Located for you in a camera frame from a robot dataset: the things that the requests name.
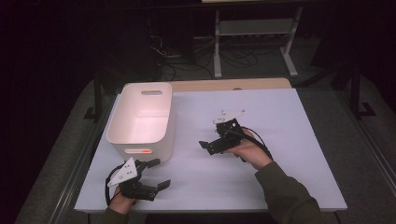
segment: white table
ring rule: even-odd
[[[322,211],[347,209],[295,89],[175,91],[173,106],[177,112],[173,155],[169,161],[145,170],[141,179],[150,186],[171,179],[171,186],[160,191],[154,202],[139,202],[133,207],[135,211],[266,211],[262,188],[248,163],[230,154],[210,156],[198,144],[219,137],[212,121],[221,110],[241,109],[247,112],[238,122],[262,137],[275,161],[307,187]],[[78,211],[106,209],[105,179],[123,163],[107,142],[106,129],[78,196]]]

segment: wire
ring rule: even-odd
[[[242,128],[246,128],[246,129],[248,129],[249,131],[253,132],[253,133],[256,134],[256,135],[260,138],[260,140],[262,141],[262,138],[261,138],[256,132],[254,132],[253,130],[251,130],[251,129],[247,128],[247,127],[242,127]]]
[[[226,133],[234,133],[234,134],[237,134],[237,135],[239,135],[239,136],[241,136],[243,138],[246,138],[248,141],[254,143],[257,147],[261,148],[262,151],[264,151],[265,154],[267,154],[267,156],[271,160],[273,160],[273,157],[271,155],[271,152],[268,150],[268,147],[264,143],[260,143],[259,141],[257,141],[254,137],[251,137],[251,136],[249,136],[249,135],[247,135],[245,133],[238,133],[238,132],[234,132],[234,131],[231,131],[231,130],[224,130],[224,132],[226,132]]]
[[[339,224],[341,224],[341,218],[338,216],[337,212],[333,212],[333,213],[334,213],[334,215],[335,215],[335,219],[337,219],[337,222],[338,222]]]

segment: hand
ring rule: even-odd
[[[114,192],[113,199],[111,200],[111,203],[108,207],[115,212],[128,215],[132,205],[134,205],[136,202],[137,200],[135,199],[124,197],[120,193],[120,188],[117,187],[116,191]]]
[[[242,130],[245,134],[254,137],[248,129],[242,128]],[[245,161],[249,162],[256,170],[260,170],[262,167],[272,162],[261,148],[245,138],[242,140],[241,144],[236,147],[229,148],[224,152],[233,153],[236,157],[241,157]]]

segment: white storage bin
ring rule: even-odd
[[[111,116],[107,140],[127,161],[167,161],[172,155],[176,114],[165,82],[124,86]]]

